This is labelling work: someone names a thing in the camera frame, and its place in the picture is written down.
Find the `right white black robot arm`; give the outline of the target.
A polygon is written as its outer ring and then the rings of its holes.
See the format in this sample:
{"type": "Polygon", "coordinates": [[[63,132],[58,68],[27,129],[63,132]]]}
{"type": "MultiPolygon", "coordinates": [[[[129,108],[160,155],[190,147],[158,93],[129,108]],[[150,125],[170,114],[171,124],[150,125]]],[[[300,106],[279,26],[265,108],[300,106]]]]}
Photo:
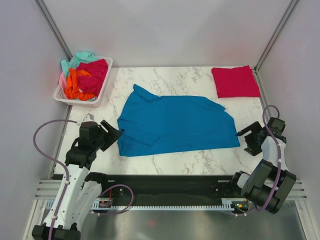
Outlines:
{"type": "Polygon", "coordinates": [[[236,172],[229,184],[229,191],[235,197],[243,197],[276,214],[282,207],[297,177],[289,172],[285,164],[278,163],[284,158],[286,137],[282,135],[285,122],[271,117],[266,126],[258,121],[237,132],[236,136],[244,136],[247,148],[244,150],[252,156],[262,153],[262,159],[251,174],[236,172]]]}

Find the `blue t shirt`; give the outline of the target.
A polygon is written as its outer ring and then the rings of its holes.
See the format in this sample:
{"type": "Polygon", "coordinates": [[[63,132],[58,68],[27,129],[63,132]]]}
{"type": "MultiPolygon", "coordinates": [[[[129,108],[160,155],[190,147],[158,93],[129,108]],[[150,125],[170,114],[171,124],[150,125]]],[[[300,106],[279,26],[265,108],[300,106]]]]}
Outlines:
{"type": "Polygon", "coordinates": [[[123,157],[240,146],[234,118],[204,96],[157,96],[135,84],[117,120],[123,157]]]}

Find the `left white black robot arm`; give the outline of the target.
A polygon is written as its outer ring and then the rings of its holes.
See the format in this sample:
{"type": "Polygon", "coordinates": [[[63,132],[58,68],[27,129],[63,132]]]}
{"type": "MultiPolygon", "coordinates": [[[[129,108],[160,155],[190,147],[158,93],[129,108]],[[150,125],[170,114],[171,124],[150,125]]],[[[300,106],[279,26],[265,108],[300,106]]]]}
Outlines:
{"type": "Polygon", "coordinates": [[[104,152],[122,135],[107,121],[82,122],[79,136],[65,155],[65,161],[56,161],[64,169],[54,203],[41,225],[35,225],[35,240],[79,240],[86,214],[95,199],[106,196],[110,185],[105,174],[90,172],[97,152],[104,152]]]}

